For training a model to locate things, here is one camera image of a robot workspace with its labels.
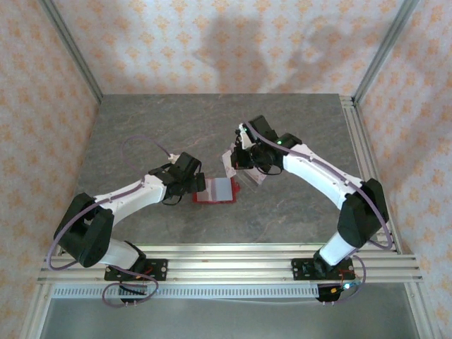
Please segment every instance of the white cable tray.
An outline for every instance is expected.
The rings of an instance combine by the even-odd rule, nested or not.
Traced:
[[[107,285],[56,285],[52,298],[55,299],[100,299]],[[148,285],[146,292],[153,291]],[[106,297],[122,298],[132,296],[117,286],[107,290]],[[133,295],[136,299],[145,295]],[[319,296],[317,285],[168,285],[160,286],[153,298],[159,299],[260,299],[260,298],[314,298]]]

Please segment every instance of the gray stone table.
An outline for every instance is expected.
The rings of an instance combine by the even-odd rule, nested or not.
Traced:
[[[314,152],[359,175],[338,95],[107,95],[86,152],[77,192],[114,191],[138,175],[121,161],[120,146],[136,134],[156,138],[171,153],[186,151],[203,162],[206,177],[225,177],[221,155],[238,124],[264,115],[282,135],[298,136]],[[167,162],[147,141],[126,147],[131,163],[147,172]],[[260,187],[238,178],[237,202],[202,205],[185,196],[177,206],[148,206],[121,221],[114,238],[136,244],[325,242],[338,210],[316,189],[283,172]]]

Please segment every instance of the wallpaper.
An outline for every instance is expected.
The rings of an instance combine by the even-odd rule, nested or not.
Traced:
[[[96,111],[38,1],[0,1],[0,338],[19,336]]]
[[[352,95],[401,0],[56,0],[106,94]]]
[[[452,338],[452,7],[421,1],[362,104],[405,246]]]

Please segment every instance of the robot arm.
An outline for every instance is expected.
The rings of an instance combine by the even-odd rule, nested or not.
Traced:
[[[236,135],[234,152],[231,154],[233,168],[243,170],[258,167],[268,173],[271,167],[279,167],[280,171],[285,170],[309,182],[340,210],[338,231],[314,255],[319,276],[324,277],[344,258],[361,248],[381,227],[374,211],[357,189],[370,197],[384,221],[388,221],[383,189],[377,180],[364,182],[344,173],[321,159],[292,134],[278,137],[263,116],[239,125]],[[268,145],[261,137],[283,149]]]
[[[78,194],[67,210],[56,237],[69,220],[87,207],[98,204],[79,218],[59,240],[59,245],[83,267],[96,263],[118,266],[135,273],[142,273],[145,254],[129,242],[111,239],[112,229],[118,222],[137,210],[159,203],[173,196],[204,191],[204,173],[196,173],[201,162],[187,153],[171,163],[149,171],[142,180],[117,191],[90,197]]]

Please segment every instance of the floral patterned wall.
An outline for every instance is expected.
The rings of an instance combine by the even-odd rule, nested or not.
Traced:
[[[421,1],[362,103],[405,246],[452,338],[452,6]]]
[[[106,94],[352,95],[401,0],[56,0]]]
[[[38,1],[0,1],[0,338],[19,336],[96,111]]]

